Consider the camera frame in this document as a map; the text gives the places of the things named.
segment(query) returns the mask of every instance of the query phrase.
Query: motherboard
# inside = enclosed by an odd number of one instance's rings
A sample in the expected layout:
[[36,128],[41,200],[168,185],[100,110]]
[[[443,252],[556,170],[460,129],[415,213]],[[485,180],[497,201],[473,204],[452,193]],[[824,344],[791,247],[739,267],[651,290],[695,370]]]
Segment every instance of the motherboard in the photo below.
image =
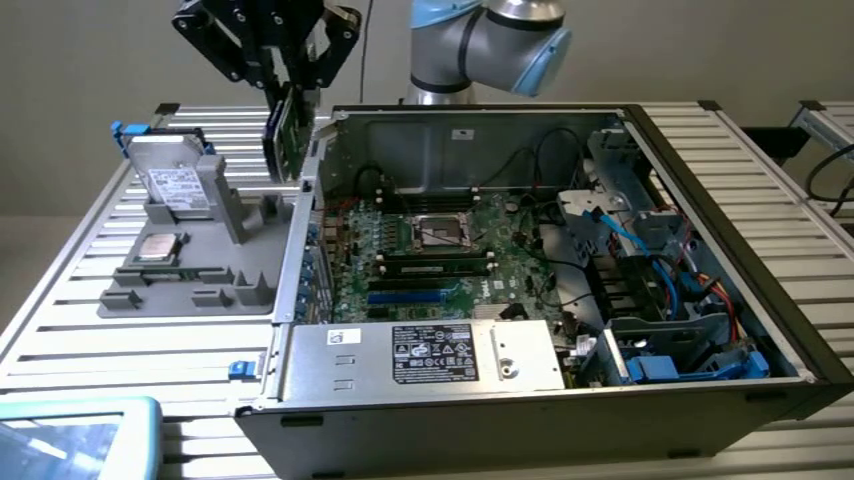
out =
[[548,263],[513,242],[532,228],[523,196],[475,195],[461,207],[361,200],[328,209],[335,323],[561,320]]

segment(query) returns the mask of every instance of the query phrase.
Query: label sticker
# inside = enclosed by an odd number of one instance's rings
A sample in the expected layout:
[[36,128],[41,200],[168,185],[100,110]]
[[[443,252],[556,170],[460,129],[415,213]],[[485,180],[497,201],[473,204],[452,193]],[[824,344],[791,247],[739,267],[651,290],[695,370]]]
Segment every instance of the label sticker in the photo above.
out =
[[471,325],[407,325],[391,330],[392,376],[399,384],[476,382]]
[[345,345],[348,343],[361,343],[360,328],[348,328],[344,330],[329,330],[325,332],[327,345]]
[[148,170],[148,177],[160,193],[162,203],[172,210],[206,210],[210,208],[194,170],[152,168]]
[[451,130],[451,140],[473,140],[475,131],[468,128],[455,128]]

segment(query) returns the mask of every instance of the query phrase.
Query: wire bundle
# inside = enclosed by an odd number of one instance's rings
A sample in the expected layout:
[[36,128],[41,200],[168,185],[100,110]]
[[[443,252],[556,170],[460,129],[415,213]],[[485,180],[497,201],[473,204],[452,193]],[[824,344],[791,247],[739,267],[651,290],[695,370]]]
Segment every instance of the wire bundle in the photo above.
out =
[[[640,249],[645,257],[651,257],[649,249],[647,248],[645,242],[640,239],[640,237],[628,233],[628,231],[607,215],[601,215],[599,217],[599,220],[611,228],[611,230],[613,230],[616,234],[625,237],[635,243],[635,245],[637,245],[637,248]],[[665,297],[669,300],[669,312],[667,313],[667,319],[675,320],[676,313],[679,312],[679,292],[676,291],[676,286],[674,285],[672,279],[664,271],[664,267],[661,266],[661,262],[657,258],[652,259],[652,270],[655,270],[655,273],[657,273],[661,277],[661,280],[664,280],[664,285],[667,287]]]
[[[708,275],[706,275],[704,273],[698,273],[696,278],[703,283],[707,283],[711,280]],[[719,280],[714,281],[711,287],[708,288],[708,291],[718,296],[718,298],[720,299],[726,307],[726,313],[730,317],[730,343],[735,343],[738,342],[738,338],[739,338],[740,325],[739,325],[738,317],[735,316],[735,307],[732,306],[732,300],[730,299],[730,295],[726,292],[726,289],[723,288],[723,285],[720,284]]]

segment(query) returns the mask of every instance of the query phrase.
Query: blue latch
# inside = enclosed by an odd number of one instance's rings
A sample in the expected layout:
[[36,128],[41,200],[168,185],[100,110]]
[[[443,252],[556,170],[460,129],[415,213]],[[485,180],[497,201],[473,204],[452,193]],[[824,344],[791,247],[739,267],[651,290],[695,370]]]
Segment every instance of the blue latch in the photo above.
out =
[[121,152],[121,156],[124,158],[129,158],[128,149],[124,147],[124,141],[121,140],[121,122],[118,120],[112,122],[112,124],[109,125],[109,131],[112,132],[112,139],[116,141],[116,144],[118,145],[118,151]]
[[256,362],[238,361],[228,365],[228,380],[255,380]]
[[133,123],[128,125],[124,130],[121,129],[121,122],[116,120],[109,125],[109,131],[112,133],[112,139],[116,141],[118,145],[118,150],[121,151],[121,156],[124,158],[130,158],[128,155],[128,147],[124,145],[124,136],[134,136],[134,135],[145,135],[150,127],[141,123]]
[[712,355],[716,370],[679,373],[667,355],[637,356],[628,359],[625,368],[635,383],[698,382],[736,378],[767,378],[768,363],[756,351],[731,351]]
[[132,123],[124,128],[125,135],[145,135],[150,127],[144,123]]

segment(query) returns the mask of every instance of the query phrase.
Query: red cable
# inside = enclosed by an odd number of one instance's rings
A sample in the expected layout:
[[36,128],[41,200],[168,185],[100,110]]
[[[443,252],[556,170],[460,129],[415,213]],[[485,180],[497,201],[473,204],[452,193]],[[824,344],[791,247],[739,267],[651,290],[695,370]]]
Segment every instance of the red cable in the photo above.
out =
[[732,301],[718,287],[712,287],[711,292],[718,295],[718,298],[720,298],[726,305],[726,313],[730,316],[730,342],[735,343],[738,341],[738,322],[735,321],[735,308],[732,307]]

